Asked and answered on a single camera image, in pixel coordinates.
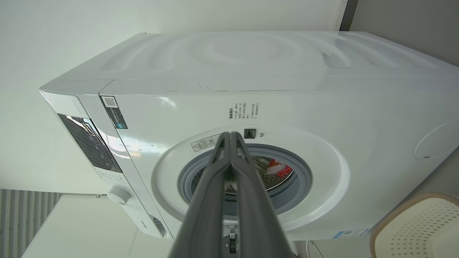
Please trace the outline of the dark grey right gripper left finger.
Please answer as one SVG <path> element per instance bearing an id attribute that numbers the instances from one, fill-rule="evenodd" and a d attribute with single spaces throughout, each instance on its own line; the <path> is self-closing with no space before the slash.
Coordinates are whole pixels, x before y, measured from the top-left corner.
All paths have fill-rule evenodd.
<path id="1" fill-rule="evenodd" d="M 230 133 L 220 134 L 174 241 L 170 258 L 220 258 L 224 174 L 231 163 Z"/>

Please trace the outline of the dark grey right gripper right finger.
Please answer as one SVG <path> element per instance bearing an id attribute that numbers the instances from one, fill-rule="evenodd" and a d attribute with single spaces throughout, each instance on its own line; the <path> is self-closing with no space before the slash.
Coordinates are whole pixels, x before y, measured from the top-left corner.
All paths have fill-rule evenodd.
<path id="1" fill-rule="evenodd" d="M 243 137 L 231 133 L 237 178 L 240 258 L 295 258 Z"/>

